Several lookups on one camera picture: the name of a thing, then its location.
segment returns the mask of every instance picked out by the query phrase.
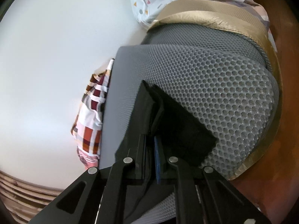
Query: wooden floor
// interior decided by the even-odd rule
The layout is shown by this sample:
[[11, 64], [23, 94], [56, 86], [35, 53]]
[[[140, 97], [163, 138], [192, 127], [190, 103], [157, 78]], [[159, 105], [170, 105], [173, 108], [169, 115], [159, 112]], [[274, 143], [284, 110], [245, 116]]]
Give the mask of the wooden floor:
[[299, 23], [284, 0], [255, 0], [268, 12], [283, 79], [278, 134], [266, 154], [232, 183], [259, 205], [273, 224], [299, 196]]

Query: white surface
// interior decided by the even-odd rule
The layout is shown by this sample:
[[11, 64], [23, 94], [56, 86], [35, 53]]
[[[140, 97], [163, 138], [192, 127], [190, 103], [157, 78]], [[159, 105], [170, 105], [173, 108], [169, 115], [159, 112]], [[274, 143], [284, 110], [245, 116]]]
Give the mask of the white surface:
[[86, 83], [144, 35], [130, 0], [15, 0], [0, 23], [0, 170], [71, 184], [84, 171], [70, 128]]

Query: black cloth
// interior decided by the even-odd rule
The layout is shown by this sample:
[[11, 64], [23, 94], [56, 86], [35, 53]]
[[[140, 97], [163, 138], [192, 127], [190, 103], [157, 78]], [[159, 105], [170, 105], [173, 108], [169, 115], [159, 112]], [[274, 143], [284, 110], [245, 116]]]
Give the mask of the black cloth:
[[[173, 156], [199, 166], [216, 144], [216, 138], [198, 119], [157, 85], [141, 82], [125, 136], [115, 153], [116, 161], [135, 156], [140, 134], [160, 135], [163, 147]], [[155, 181], [153, 142], [147, 141], [145, 180], [142, 186], [128, 186], [124, 223], [129, 224], [173, 192], [171, 185]]]

